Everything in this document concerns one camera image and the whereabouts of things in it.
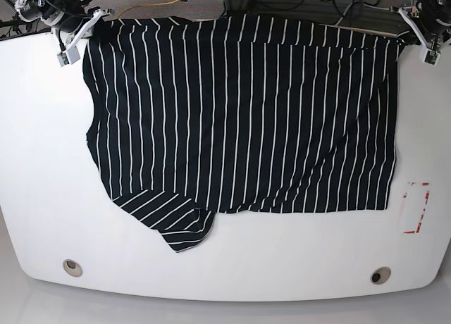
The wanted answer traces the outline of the black white striped T-shirt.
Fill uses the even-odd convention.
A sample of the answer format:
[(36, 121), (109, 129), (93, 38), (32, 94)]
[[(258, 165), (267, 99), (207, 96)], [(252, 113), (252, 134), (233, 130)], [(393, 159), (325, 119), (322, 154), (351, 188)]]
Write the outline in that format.
[(176, 252), (218, 213), (384, 210), (404, 47), (263, 15), (101, 22), (87, 147), (110, 200)]

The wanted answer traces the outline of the red tape rectangle marking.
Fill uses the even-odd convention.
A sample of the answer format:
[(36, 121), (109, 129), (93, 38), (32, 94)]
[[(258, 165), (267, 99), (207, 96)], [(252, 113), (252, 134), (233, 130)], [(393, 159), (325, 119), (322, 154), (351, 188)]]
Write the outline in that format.
[(424, 219), (431, 184), (409, 182), (402, 198), (401, 231), (407, 235), (419, 233)]

